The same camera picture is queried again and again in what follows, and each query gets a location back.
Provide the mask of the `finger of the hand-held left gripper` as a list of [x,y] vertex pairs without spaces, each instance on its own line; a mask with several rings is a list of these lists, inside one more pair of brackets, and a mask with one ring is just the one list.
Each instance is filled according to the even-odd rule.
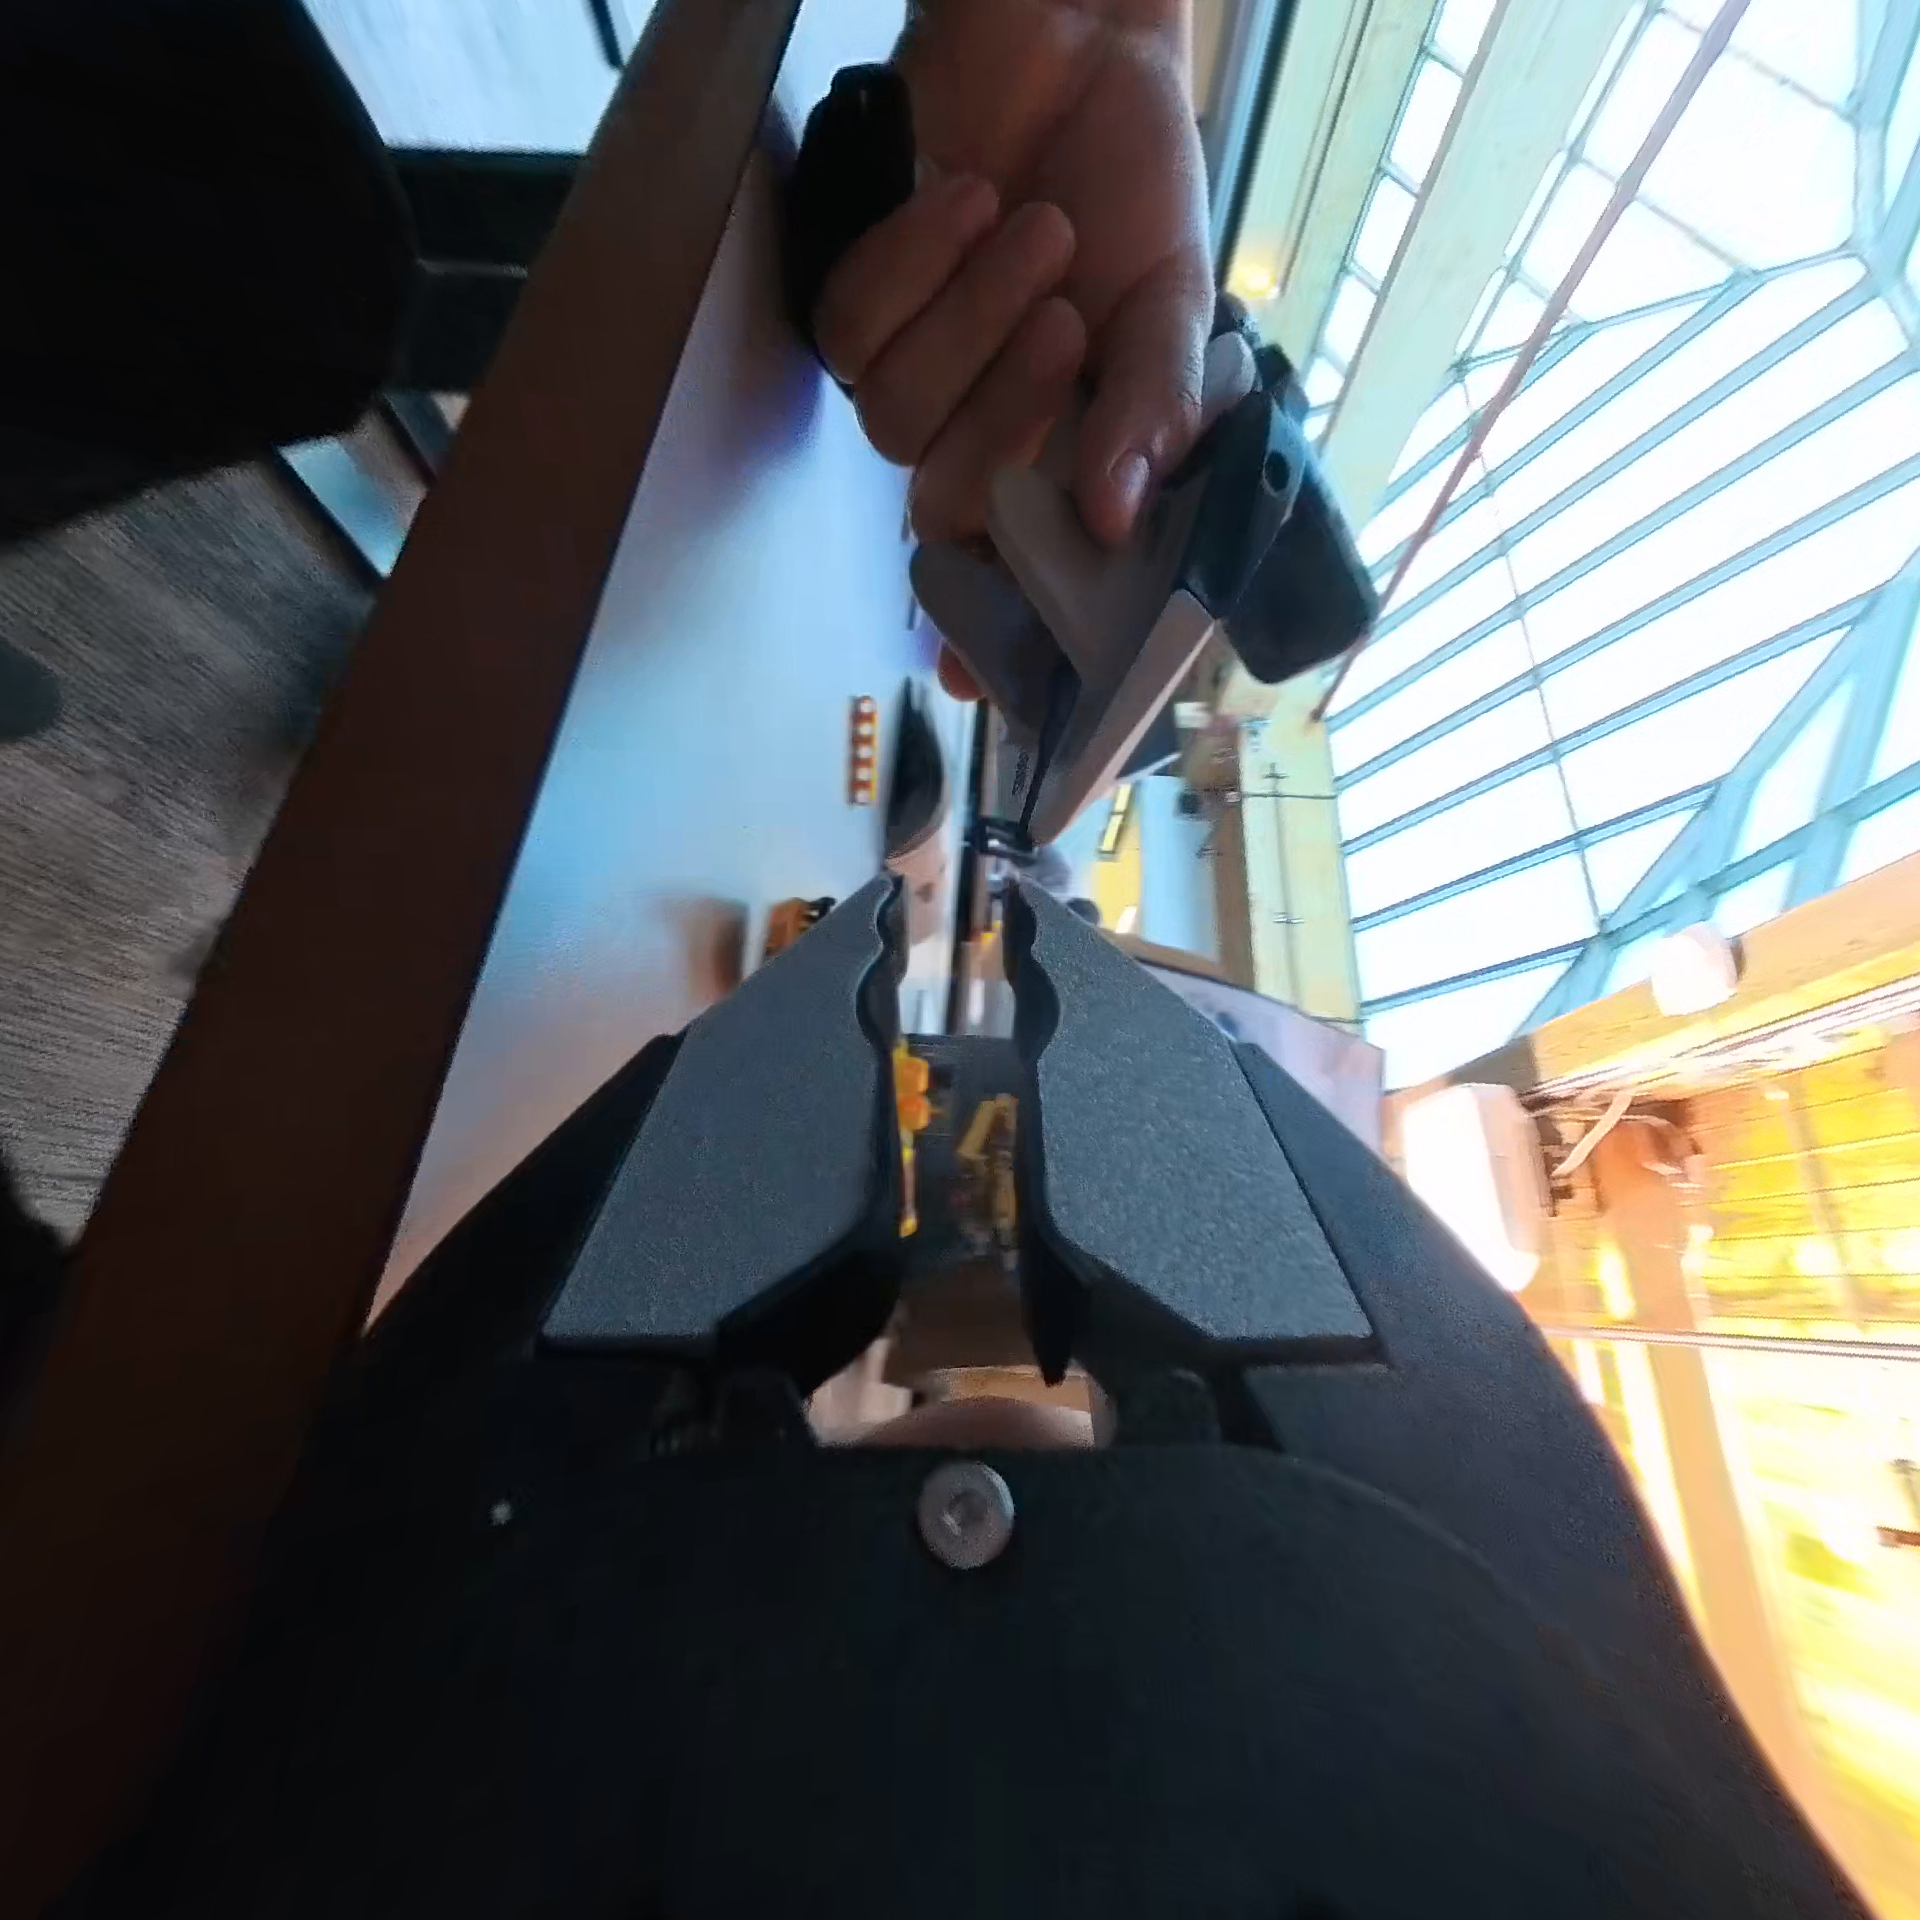
[[1055,637],[1039,737],[1015,772],[1015,825],[1057,841],[1123,763],[1194,665],[1216,617],[1191,589],[1169,589],[1106,624],[1073,617]]
[[1082,679],[1015,576],[968,543],[923,542],[907,566],[919,606],[1015,744],[1018,817],[1075,817],[1068,733]]

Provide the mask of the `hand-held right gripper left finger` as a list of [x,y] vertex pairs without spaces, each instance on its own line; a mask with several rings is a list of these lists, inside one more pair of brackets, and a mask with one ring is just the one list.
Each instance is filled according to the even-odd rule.
[[680,1035],[541,1320],[553,1352],[841,1375],[901,1289],[898,877]]

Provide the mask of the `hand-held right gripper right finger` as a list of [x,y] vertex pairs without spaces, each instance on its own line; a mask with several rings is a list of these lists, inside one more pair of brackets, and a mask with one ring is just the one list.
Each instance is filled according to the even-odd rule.
[[1027,881],[1001,939],[1021,1315],[1042,1375],[1369,1355],[1376,1327],[1218,1025]]

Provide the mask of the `black lego set box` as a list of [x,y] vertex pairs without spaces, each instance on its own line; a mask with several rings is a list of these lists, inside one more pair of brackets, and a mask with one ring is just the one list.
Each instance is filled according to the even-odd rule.
[[904,1285],[927,1289],[1020,1260],[1018,1100],[1011,1039],[906,1037],[896,1046],[904,1124]]

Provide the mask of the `person's left hand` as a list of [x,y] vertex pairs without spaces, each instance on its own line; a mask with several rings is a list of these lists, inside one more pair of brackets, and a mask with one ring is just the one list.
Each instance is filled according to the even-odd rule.
[[986,532],[1073,398],[1075,501],[1124,543],[1203,433],[1216,285],[1177,3],[913,5],[919,184],[835,262],[815,342],[922,542]]

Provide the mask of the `large glass skylight window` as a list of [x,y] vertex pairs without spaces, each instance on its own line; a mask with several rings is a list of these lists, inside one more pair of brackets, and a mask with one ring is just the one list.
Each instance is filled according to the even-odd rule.
[[1916,853],[1916,5],[1627,5],[1361,548],[1329,747],[1411,1088]]

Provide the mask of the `black chair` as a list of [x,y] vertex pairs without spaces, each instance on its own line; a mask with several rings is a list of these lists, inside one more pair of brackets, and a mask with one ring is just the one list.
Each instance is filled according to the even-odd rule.
[[351,427],[417,236],[305,5],[2,5],[2,540]]

